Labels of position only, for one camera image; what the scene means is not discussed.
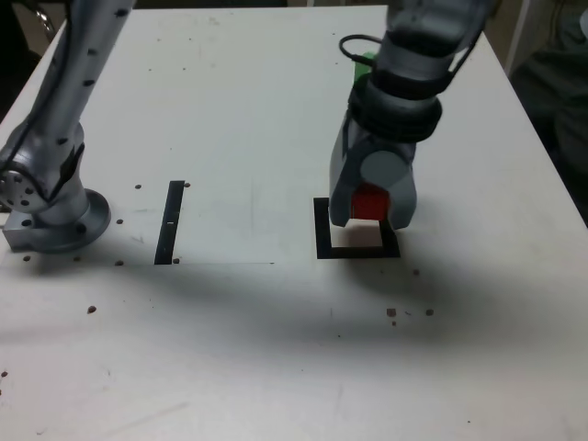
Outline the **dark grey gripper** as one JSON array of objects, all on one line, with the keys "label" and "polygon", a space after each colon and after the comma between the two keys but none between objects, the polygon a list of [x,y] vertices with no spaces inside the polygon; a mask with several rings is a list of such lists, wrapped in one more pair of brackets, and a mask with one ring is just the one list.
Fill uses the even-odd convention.
[{"label": "dark grey gripper", "polygon": [[402,159],[413,159],[416,144],[391,141],[353,119],[345,119],[331,154],[329,213],[331,223],[345,227],[351,219],[352,195],[361,176],[388,193],[388,221],[394,230],[409,226],[417,203],[413,169]]}]

